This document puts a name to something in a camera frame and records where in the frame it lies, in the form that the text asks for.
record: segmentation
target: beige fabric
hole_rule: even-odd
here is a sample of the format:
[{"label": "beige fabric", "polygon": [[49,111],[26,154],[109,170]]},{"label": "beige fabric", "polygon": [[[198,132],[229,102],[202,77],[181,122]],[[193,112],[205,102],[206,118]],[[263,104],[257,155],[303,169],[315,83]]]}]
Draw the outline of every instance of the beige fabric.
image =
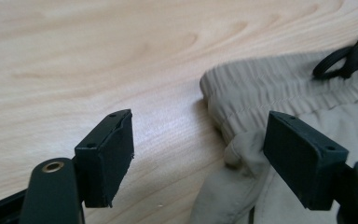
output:
[{"label": "beige fabric", "polygon": [[302,207],[262,153],[270,110],[296,115],[358,161],[358,72],[351,79],[315,81],[313,67],[329,52],[284,55],[223,64],[208,71],[200,87],[215,125],[228,144],[226,167],[200,190],[191,223],[335,223],[330,212]]}]

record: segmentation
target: black clamp jaw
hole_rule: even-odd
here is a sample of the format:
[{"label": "black clamp jaw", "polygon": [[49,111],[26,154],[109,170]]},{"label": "black clamp jaw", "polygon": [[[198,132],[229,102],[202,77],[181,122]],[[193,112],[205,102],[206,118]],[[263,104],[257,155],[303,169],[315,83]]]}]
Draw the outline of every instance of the black clamp jaw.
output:
[{"label": "black clamp jaw", "polygon": [[349,151],[293,116],[270,111],[264,153],[305,208],[340,204],[337,223],[358,224],[358,162]]},{"label": "black clamp jaw", "polygon": [[112,206],[134,156],[131,111],[106,116],[70,160],[37,165],[28,189],[0,201],[0,223],[85,223],[86,207]]}]

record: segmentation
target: black cord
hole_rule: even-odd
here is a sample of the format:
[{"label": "black cord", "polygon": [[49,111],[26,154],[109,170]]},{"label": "black cord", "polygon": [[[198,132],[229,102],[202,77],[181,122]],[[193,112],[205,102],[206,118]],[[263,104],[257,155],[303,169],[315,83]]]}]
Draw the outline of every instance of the black cord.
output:
[{"label": "black cord", "polygon": [[[334,71],[327,70],[335,63],[345,59],[344,65]],[[352,47],[338,49],[325,57],[313,69],[315,79],[330,79],[332,77],[350,78],[352,73],[358,70],[358,40]]]}]

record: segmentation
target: light wooden surface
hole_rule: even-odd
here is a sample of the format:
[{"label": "light wooden surface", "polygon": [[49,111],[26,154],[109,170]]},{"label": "light wooden surface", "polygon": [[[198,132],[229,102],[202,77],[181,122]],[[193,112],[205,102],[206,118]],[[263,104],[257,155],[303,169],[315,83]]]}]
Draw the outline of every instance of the light wooden surface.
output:
[{"label": "light wooden surface", "polygon": [[341,47],[358,0],[0,1],[0,199],[131,108],[135,160],[87,223],[186,223],[223,166],[199,80],[235,59]]}]

